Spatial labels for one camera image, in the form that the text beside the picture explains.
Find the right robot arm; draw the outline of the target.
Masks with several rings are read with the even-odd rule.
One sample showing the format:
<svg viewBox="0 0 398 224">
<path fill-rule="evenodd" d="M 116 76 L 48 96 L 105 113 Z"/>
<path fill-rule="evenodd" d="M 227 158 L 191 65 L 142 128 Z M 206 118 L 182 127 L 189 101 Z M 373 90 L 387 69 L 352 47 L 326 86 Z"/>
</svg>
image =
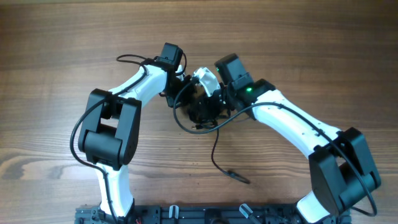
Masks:
<svg viewBox="0 0 398 224">
<path fill-rule="evenodd" d="M 377 215 L 371 193 L 381 185 L 381 177 L 359 130 L 342 131 L 317 120 L 273 84 L 254 81 L 236 54 L 219 59 L 215 67 L 226 85 L 223 104 L 237 116 L 246 113 L 274 129 L 308 159 L 312 189 L 296 203 L 306 222 L 338 217 L 347 210 Z"/>
</svg>

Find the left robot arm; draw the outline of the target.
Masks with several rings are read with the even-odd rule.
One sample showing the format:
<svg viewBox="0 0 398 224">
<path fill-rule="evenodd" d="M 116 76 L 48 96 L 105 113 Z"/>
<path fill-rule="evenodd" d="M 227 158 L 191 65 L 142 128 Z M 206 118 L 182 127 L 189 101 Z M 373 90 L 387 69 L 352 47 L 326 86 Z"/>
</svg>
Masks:
<svg viewBox="0 0 398 224">
<path fill-rule="evenodd" d="M 141 111 L 155 95 L 164 97 L 169 107 L 174 105 L 188 83 L 186 67 L 180 64 L 185 57 L 179 46 L 166 43 L 159 56 L 142 58 L 139 71 L 122 85 L 90 93 L 71 138 L 78 139 L 78 148 L 86 155 L 84 165 L 98 176 L 101 221 L 124 223 L 132 216 L 128 165 L 137 149 Z"/>
</svg>

